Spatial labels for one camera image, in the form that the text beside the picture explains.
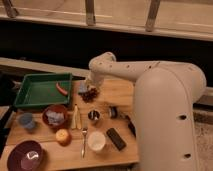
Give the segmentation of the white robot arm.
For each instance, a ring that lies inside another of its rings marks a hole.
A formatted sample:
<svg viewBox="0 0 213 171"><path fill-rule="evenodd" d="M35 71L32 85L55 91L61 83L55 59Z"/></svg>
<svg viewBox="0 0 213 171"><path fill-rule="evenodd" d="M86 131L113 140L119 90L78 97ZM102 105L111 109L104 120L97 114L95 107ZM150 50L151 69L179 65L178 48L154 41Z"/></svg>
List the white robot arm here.
<svg viewBox="0 0 213 171"><path fill-rule="evenodd" d="M111 52L89 62L88 82L106 75L134 83L139 171L200 171L193 104L206 89L196 65L170 61L118 62Z"/></svg>

